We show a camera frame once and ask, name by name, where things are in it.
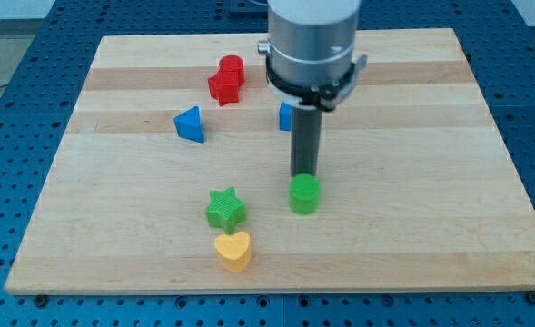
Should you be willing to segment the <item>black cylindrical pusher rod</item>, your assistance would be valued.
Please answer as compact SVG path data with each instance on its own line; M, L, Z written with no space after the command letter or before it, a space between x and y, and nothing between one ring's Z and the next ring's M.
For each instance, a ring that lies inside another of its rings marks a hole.
M318 110L292 108L290 175L317 174L321 140L322 113Z

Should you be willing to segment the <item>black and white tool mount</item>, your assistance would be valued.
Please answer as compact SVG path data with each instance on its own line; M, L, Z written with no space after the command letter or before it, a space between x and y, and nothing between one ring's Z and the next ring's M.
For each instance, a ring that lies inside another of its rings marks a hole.
M348 71L338 80L325 85L299 86L284 81L271 68L271 57L265 58L266 79L273 93L292 107L305 110L332 112L350 96L358 80L360 71L366 67L368 55L361 55L352 62Z

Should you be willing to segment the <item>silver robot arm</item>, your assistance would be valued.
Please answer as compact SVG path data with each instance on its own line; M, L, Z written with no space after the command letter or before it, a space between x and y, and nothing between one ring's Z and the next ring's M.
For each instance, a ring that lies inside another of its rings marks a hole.
M291 107L290 175L317 174L322 115L348 98L367 64L353 57L361 0L272 0L265 57L273 93Z

